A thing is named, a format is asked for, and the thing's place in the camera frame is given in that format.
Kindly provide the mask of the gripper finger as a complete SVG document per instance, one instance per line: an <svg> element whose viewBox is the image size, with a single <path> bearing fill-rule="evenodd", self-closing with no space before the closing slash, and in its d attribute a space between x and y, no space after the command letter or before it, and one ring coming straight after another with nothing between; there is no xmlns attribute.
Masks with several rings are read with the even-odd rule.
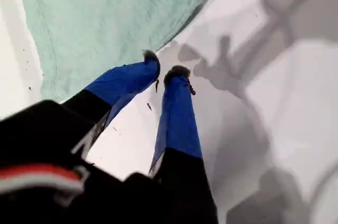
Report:
<svg viewBox="0 0 338 224"><path fill-rule="evenodd" d="M150 174L171 198L167 223L218 223L193 110L190 70L174 66L164 77Z"/></svg>
<svg viewBox="0 0 338 224"><path fill-rule="evenodd" d="M75 143L92 126L98 125L98 132L94 136L96 139L136 95L156 82L161 70L158 57L150 50L146 50L143 57L142 62L109 69L63 103L64 107L90 123L82 124L82 134L74 132L80 128L79 125L68 129L66 139Z"/></svg>

